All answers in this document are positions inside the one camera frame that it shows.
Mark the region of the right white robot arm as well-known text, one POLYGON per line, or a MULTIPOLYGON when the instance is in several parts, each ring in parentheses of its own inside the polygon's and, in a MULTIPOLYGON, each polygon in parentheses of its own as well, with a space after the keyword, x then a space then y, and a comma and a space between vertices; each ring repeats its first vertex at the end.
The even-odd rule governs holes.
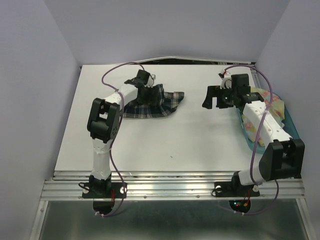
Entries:
POLYGON ((203 108, 212 109, 213 98, 216 107, 236 107, 248 118, 257 130, 257 136, 264 143, 264 153, 257 166, 236 171, 230 181, 218 181, 213 192, 216 197, 245 197, 260 195, 257 186, 273 180, 299 178, 301 176, 305 144, 294 139, 281 127, 267 109, 264 98, 252 92, 248 74, 219 73, 221 85, 208 86, 203 108))

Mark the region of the pastel tie-dye skirt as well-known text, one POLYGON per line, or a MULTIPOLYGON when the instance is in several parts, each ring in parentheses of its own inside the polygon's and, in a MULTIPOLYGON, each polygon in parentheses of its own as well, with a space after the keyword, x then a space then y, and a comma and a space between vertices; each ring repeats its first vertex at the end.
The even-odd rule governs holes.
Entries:
MULTIPOLYGON (((250 91, 252 93, 259 93, 263 97, 265 104, 269 104, 271 100, 271 94, 268 90, 251 87, 250 91)), ((283 128, 285 126, 285 124, 283 123, 283 121, 285 120, 285 102, 275 93, 273 93, 272 95, 272 103, 268 111, 277 121, 277 123, 283 128)), ((256 127, 253 125, 253 123, 248 119, 246 115, 242 114, 241 118, 248 139, 254 143, 257 134, 256 127)))

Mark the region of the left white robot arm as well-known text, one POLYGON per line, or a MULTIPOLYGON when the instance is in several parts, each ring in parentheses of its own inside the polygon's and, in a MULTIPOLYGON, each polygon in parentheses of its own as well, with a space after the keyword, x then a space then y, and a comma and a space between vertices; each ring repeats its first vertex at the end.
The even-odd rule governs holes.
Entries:
POLYGON ((93 144, 93 168, 88 182, 80 184, 84 199, 112 195, 110 152, 120 129, 121 114, 128 103, 149 99, 143 94, 153 87, 155 79, 154 74, 140 69, 136 77, 126 80, 110 96, 93 100, 87 122, 93 144))

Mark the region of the navy plaid skirt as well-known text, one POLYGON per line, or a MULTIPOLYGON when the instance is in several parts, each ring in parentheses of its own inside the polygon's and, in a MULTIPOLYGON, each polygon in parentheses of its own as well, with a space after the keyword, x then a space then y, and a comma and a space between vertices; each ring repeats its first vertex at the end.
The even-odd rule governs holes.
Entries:
POLYGON ((135 99, 124 107, 123 117, 129 119, 164 118, 174 113, 185 98, 185 93, 183 91, 165 91, 163 84, 152 87, 155 86, 159 87, 156 106, 138 105, 135 99))

